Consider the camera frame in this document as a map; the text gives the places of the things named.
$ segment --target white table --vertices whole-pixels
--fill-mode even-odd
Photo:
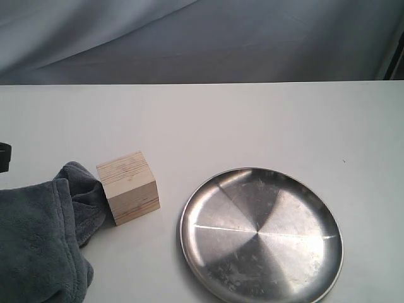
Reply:
[[[308,185],[343,233],[345,262],[324,302],[403,302],[404,82],[0,87],[0,188],[142,150],[161,209],[100,230],[86,303],[218,302],[186,270],[177,220],[205,179],[234,167]]]

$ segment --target metal plate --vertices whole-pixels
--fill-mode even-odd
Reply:
[[[206,181],[180,222],[193,273],[226,302],[317,302],[342,267],[340,230],[326,205],[292,178],[237,169]]]

